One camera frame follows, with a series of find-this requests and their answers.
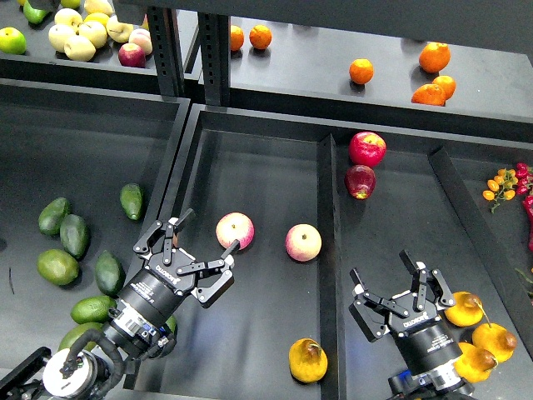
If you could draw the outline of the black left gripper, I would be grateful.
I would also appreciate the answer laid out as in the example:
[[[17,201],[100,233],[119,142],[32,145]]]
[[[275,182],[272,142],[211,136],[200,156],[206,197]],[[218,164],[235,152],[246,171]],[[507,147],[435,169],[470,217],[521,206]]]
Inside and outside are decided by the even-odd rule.
[[[209,308],[234,283],[232,254],[240,249],[238,240],[209,262],[195,262],[181,248],[172,251],[173,238],[194,216],[188,208],[180,217],[156,220],[133,245],[133,252],[148,262],[119,293],[120,312],[160,327],[187,296]],[[161,238],[162,251],[155,254],[153,246]]]

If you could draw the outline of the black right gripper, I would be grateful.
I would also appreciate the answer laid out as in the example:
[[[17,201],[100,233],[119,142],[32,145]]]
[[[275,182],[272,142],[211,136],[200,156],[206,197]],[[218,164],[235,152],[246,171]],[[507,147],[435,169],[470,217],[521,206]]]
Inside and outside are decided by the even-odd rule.
[[[407,369],[414,379],[427,382],[461,380],[454,363],[462,354],[457,341],[439,313],[456,304],[438,268],[429,269],[401,250],[400,259],[412,276],[411,290],[392,300],[366,289],[358,271],[350,271],[354,283],[351,315],[369,342],[391,331]]]

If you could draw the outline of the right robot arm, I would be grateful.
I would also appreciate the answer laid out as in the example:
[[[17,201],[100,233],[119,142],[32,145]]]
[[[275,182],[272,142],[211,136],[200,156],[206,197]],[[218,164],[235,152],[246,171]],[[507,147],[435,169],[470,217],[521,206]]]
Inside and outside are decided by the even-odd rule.
[[[366,339],[389,334],[406,370],[388,379],[393,399],[471,399],[473,386],[456,371],[462,355],[441,313],[456,300],[439,269],[429,269],[402,250],[399,256],[411,275],[411,288],[384,298],[370,291],[358,271],[349,310]]]

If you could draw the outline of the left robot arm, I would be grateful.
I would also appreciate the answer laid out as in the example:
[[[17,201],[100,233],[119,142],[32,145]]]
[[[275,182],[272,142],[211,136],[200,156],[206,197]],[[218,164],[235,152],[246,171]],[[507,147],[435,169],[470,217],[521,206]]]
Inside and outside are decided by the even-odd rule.
[[[143,267],[120,291],[103,326],[57,353],[34,351],[2,379],[1,397],[36,399],[45,392],[56,399],[103,399],[129,368],[169,354],[177,337],[173,313],[189,296],[209,308],[233,284],[232,255],[241,247],[234,239],[208,262],[176,247],[174,239],[193,214],[187,209],[166,222],[156,220],[133,247]]]

